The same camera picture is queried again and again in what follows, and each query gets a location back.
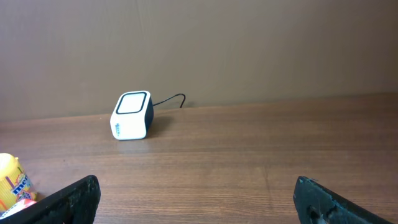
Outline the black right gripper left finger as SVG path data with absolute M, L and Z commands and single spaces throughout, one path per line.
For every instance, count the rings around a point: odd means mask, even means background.
M 95 175 L 88 175 L 1 220 L 2 224 L 92 224 L 101 198 Z

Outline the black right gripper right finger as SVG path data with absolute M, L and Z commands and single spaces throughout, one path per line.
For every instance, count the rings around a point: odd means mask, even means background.
M 392 224 L 305 176 L 296 181 L 293 201 L 300 223 Z

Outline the red white snack packet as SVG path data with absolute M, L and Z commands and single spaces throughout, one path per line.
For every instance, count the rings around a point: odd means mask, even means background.
M 0 219 L 5 219 L 15 213 L 20 212 L 21 210 L 32 206 L 33 204 L 37 203 L 35 200 L 31 200 L 31 199 L 22 199 L 20 201 L 18 201 L 16 204 L 14 204 L 9 210 L 5 211 Z

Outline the yellow mentos gum bottle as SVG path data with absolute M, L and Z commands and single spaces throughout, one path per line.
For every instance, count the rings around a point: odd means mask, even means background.
M 22 199 L 36 200 L 37 192 L 17 157 L 1 153 L 1 212 Z

